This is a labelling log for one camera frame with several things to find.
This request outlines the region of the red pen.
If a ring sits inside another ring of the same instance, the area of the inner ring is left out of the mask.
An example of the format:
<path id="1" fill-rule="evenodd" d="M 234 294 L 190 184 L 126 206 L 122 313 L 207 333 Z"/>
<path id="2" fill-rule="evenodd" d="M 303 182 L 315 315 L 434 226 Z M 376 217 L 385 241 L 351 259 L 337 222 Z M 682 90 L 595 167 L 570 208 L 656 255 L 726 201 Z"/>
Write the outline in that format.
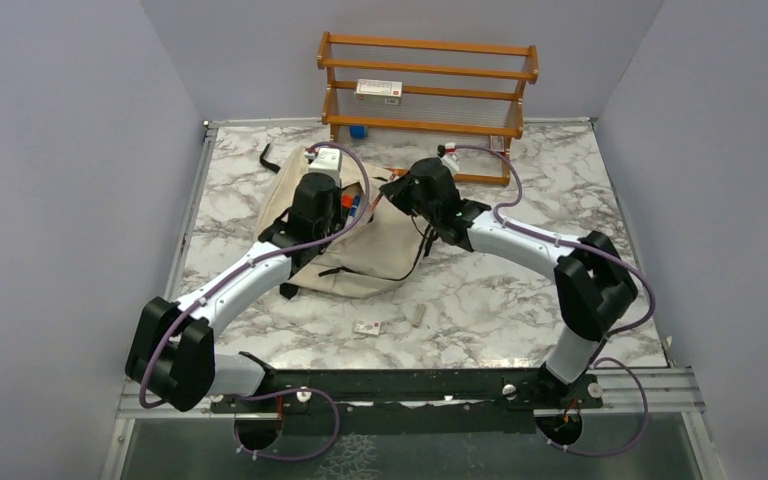
<path id="1" fill-rule="evenodd" d="M 389 177 L 379 177 L 378 180 L 382 182 L 380 187 L 383 187 L 385 184 L 390 183 L 398 178 L 398 174 L 396 172 L 392 172 Z M 378 194 L 375 196 L 374 200 L 369 205 L 369 221 L 372 222 L 374 218 L 375 211 L 378 207 L 378 205 L 381 203 L 382 199 L 384 198 L 384 194 L 381 191 L 378 191 Z"/>

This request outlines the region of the blue whiteboard marker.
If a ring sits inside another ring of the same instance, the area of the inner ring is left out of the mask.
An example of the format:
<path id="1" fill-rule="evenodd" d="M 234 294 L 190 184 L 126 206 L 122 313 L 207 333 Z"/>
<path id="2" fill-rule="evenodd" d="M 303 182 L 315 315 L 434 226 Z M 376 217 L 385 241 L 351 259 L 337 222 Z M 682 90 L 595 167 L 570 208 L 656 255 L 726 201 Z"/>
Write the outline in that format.
<path id="1" fill-rule="evenodd" d="M 361 200 L 363 199 L 363 197 L 360 195 L 355 195 L 354 197 L 355 199 L 354 199 L 353 207 L 350 210 L 347 210 L 347 219 L 349 221 L 357 217 L 358 209 L 359 209 Z"/>

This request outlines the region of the beige canvas backpack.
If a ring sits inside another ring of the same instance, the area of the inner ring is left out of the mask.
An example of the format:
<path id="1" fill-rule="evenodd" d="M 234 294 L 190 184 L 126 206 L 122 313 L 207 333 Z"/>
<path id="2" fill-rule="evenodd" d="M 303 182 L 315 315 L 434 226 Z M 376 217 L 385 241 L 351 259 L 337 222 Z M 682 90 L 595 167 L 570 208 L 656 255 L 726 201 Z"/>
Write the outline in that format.
<path id="1" fill-rule="evenodd" d="M 365 163 L 364 168 L 370 181 L 368 189 L 363 186 L 357 165 L 348 158 L 342 160 L 341 182 L 345 195 L 362 195 L 371 203 L 382 184 L 378 178 L 389 177 L 391 171 L 370 163 Z M 372 222 L 368 209 L 350 232 L 281 285 L 279 293 L 287 299 L 301 290 L 368 298 L 398 288 L 430 248 L 431 237 L 419 230 L 422 222 L 399 211 L 385 198 Z"/>

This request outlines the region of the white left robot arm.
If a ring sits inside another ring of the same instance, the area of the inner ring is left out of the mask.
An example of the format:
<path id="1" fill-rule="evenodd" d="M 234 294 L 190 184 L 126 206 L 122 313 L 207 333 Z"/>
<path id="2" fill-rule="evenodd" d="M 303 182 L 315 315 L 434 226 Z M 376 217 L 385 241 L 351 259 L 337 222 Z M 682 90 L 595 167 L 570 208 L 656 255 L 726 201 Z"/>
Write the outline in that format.
<path id="1" fill-rule="evenodd" d="M 221 360 L 215 341 L 246 308 L 320 255 L 342 223 L 338 175 L 306 173 L 288 209 L 230 269 L 176 301 L 149 301 L 126 362 L 127 376 L 140 384 L 140 405 L 185 412 L 206 396 L 231 394 L 250 410 L 269 406 L 275 386 L 265 364 L 246 355 Z"/>

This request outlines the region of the orange highlighter marker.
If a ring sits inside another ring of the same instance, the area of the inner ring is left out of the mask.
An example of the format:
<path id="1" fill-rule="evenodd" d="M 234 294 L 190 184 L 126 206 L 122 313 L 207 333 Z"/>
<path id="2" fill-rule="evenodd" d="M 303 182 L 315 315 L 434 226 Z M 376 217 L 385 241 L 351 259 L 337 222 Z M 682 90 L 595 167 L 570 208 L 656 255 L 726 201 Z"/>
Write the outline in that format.
<path id="1" fill-rule="evenodd" d="M 350 210 L 354 205 L 354 196 L 351 195 L 342 195 L 341 196 L 341 206 L 344 210 Z"/>

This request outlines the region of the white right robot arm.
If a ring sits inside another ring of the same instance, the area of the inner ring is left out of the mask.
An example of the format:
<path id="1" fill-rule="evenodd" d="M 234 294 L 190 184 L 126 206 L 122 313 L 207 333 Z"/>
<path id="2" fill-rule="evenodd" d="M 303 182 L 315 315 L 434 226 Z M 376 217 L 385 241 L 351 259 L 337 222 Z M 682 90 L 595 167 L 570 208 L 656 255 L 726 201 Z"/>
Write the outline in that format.
<path id="1" fill-rule="evenodd" d="M 500 257 L 554 282 L 564 328 L 542 366 L 548 373 L 538 378 L 537 393 L 552 407 L 572 399 L 576 380 L 638 297 L 610 238 L 598 231 L 580 238 L 551 233 L 466 199 L 437 157 L 414 163 L 380 191 L 401 212 L 426 220 L 444 243 Z"/>

